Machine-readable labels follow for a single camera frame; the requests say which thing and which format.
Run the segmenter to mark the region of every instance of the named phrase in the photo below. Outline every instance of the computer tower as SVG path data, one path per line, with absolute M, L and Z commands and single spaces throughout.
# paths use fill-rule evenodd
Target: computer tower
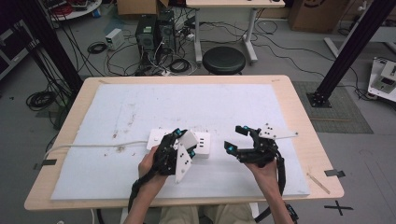
M 161 32 L 157 15 L 141 15 L 135 32 L 137 46 L 142 58 L 141 64 L 158 64 L 161 60 Z
M 161 11 L 158 18 L 161 37 L 163 39 L 163 53 L 173 54 L 177 52 L 175 39 L 175 15 L 174 11 Z

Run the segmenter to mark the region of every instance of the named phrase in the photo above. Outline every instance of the white desk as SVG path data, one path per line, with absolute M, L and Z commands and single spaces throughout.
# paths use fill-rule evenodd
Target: white desk
M 250 63 L 255 63 L 258 61 L 256 52 L 251 45 L 250 38 L 251 33 L 254 28 L 254 21 L 256 19 L 257 8 L 261 7 L 284 7 L 285 3 L 283 1 L 274 2 L 272 0 L 187 0 L 186 1 L 188 7 L 195 8 L 195 38 L 194 38 L 194 48 L 195 48 L 195 60 L 197 63 L 202 63 L 202 50 L 201 50 L 201 41 L 199 34 L 199 9 L 202 7 L 249 7 L 251 8 L 250 16 L 249 16 L 249 26 L 247 29 L 247 33 L 244 35 L 243 40 L 244 44 L 247 47 L 248 57 Z
M 343 45 L 338 49 L 332 40 L 329 37 L 325 37 L 324 41 L 326 42 L 327 46 L 329 49 L 332 51 L 332 54 L 335 56 L 335 58 L 338 57 L 338 55 L 341 53 L 343 50 L 345 44 L 349 40 L 349 38 L 352 36 L 353 32 L 355 32 L 356 27 L 358 27 L 359 22 L 363 19 L 363 17 L 366 15 L 368 8 L 364 11 L 364 13 L 361 15 L 359 20 L 357 21 L 357 24 L 352 28 L 352 30 L 349 32 L 349 35 L 346 37 L 346 39 L 343 42 Z M 395 27 L 379 27 L 374 36 L 371 38 L 370 42 L 380 42 L 380 43 L 385 43 L 388 47 L 390 47 L 393 52 L 396 53 L 396 45 L 394 44 L 396 42 L 396 35 L 395 35 L 396 28 Z

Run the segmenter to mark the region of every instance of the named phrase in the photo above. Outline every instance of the electronic equipment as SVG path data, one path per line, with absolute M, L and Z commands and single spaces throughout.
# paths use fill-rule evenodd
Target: electronic equipment
M 68 0 L 68 3 L 75 11 L 85 11 L 88 9 L 88 0 Z
M 157 15 L 141 15 L 135 32 L 142 65 L 158 64 L 162 54 L 162 39 Z
M 387 61 L 381 74 L 375 78 L 372 87 L 391 93 L 396 88 L 396 63 Z
M 53 9 L 55 7 L 62 6 L 66 3 L 67 2 L 65 0 L 43 0 L 43 5 L 47 9 Z
M 186 0 L 169 0 L 170 7 L 186 7 Z
M 175 13 L 172 10 L 161 11 L 158 17 L 161 37 L 163 38 L 163 53 L 176 53 L 176 39 L 175 39 Z
M 114 29 L 106 36 L 106 42 L 109 49 L 116 50 L 124 43 L 124 37 L 121 29 Z

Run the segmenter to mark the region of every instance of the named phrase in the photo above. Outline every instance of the desk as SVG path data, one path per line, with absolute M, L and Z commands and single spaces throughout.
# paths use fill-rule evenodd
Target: desk
M 343 42 L 342 46 L 340 47 L 340 49 L 338 49 L 334 45 L 334 43 L 332 42 L 332 40 L 329 37 L 325 37 L 324 38 L 325 43 L 327 44 L 329 49 L 332 51 L 332 54 L 334 55 L 335 58 L 337 58 L 338 55 L 341 53 L 341 51 L 343 50 L 343 48 L 346 45 L 347 41 L 349 40 L 349 38 L 352 36 L 352 34 L 355 32 L 356 28 L 358 27 L 358 24 L 361 22 L 363 17 L 366 15 L 366 12 L 368 11 L 369 7 L 370 6 L 368 6 L 367 9 L 365 9 L 364 13 L 361 15 L 361 17 L 359 18 L 359 20 L 357 21 L 355 26 L 349 32 L 348 36 L 344 40 L 344 42 Z M 380 43 L 382 42 L 382 43 L 385 43 L 388 47 L 390 47 L 393 50 L 393 52 L 396 53 L 395 30 L 396 30 L 395 27 L 380 26 L 378 28 L 378 30 L 375 32 L 374 36 L 370 39 L 370 42 L 380 42 Z
M 243 36 L 244 44 L 247 47 L 248 57 L 250 63 L 255 63 L 258 61 L 256 52 L 251 45 L 250 38 L 251 33 L 254 29 L 254 21 L 256 19 L 257 8 L 260 7 L 284 7 L 285 3 L 283 1 L 274 2 L 272 0 L 187 0 L 186 4 L 188 7 L 195 8 L 195 38 L 194 38 L 194 48 L 195 48 L 195 60 L 197 63 L 202 62 L 202 50 L 199 34 L 199 8 L 202 7 L 249 7 L 251 8 L 249 16 L 249 26 L 247 33 Z
M 87 113 L 97 88 L 102 84 L 270 84 L 272 85 L 285 122 L 292 130 L 299 130 L 299 137 L 292 140 L 304 173 L 311 174 L 320 185 L 309 176 L 306 181 L 311 194 L 289 199 L 340 198 L 344 190 L 336 176 L 327 177 L 323 171 L 331 170 L 332 165 L 318 140 L 314 128 L 290 80 L 286 76 L 235 76 L 235 77 L 93 77 L 88 78 L 78 94 L 67 116 L 64 126 L 54 143 L 55 146 L 73 143 L 79 125 Z M 125 207 L 127 200 L 61 201 L 50 199 L 59 178 L 67 148 L 53 151 L 48 159 L 57 160 L 55 165 L 44 166 L 37 177 L 27 199 L 27 210 L 83 209 Z M 261 202 L 261 198 L 201 198 L 201 199 L 155 199 L 152 206 L 206 203 L 245 203 Z

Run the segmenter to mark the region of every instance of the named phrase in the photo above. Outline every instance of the black stool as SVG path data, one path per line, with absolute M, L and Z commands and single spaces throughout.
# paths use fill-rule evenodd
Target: black stool
M 204 68 L 215 75 L 241 74 L 246 60 L 242 52 L 230 47 L 215 47 L 208 50 L 202 59 Z

